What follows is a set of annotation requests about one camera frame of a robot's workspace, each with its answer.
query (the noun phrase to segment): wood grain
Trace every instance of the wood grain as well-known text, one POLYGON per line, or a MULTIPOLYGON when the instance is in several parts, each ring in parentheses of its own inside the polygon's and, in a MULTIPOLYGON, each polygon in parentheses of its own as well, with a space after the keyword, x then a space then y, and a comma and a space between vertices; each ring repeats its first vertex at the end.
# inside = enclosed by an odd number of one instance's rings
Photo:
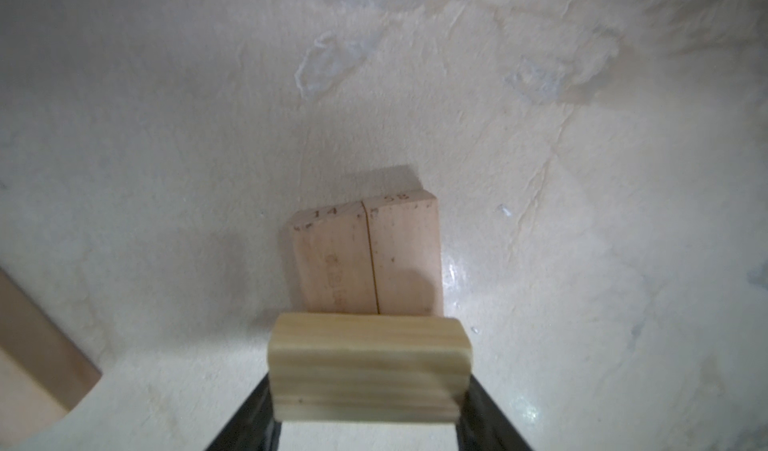
POLYGON ((451 318, 287 313, 267 360, 279 421, 454 423, 472 345, 451 318))
POLYGON ((0 271, 0 347, 72 409, 101 378, 91 361, 0 271))
POLYGON ((363 200, 381 314, 442 316, 437 198, 425 190, 363 200))
POLYGON ((379 312, 366 212, 360 202, 301 211, 289 226, 308 311, 379 312))

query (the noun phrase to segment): light wooden block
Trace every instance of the light wooden block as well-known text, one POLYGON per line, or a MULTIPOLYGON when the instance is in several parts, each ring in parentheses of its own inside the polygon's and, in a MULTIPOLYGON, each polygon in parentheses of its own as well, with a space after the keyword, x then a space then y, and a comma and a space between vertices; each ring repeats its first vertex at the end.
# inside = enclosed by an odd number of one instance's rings
POLYGON ((101 378, 88 358, 0 271, 0 444, 74 408, 101 378))
POLYGON ((363 200, 381 314, 442 316, 437 198, 425 190, 363 200))
POLYGON ((379 312, 366 212, 359 201, 301 211, 289 226, 308 311, 379 312))
POLYGON ((67 410, 0 348, 0 446, 13 446, 66 416, 67 410))
POLYGON ((454 423, 472 345, 452 318, 286 313, 267 361, 278 421, 454 423))

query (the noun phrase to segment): white surface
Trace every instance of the white surface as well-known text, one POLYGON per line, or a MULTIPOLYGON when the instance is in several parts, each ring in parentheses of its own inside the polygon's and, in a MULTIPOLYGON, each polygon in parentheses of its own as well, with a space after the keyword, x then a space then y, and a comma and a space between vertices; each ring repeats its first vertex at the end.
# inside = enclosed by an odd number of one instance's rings
MULTIPOLYGON (((0 0, 0 265, 104 369, 18 449, 203 449, 286 220, 419 183, 537 450, 764 449, 766 2, 0 0)), ((455 446, 402 429, 281 449, 455 446)))

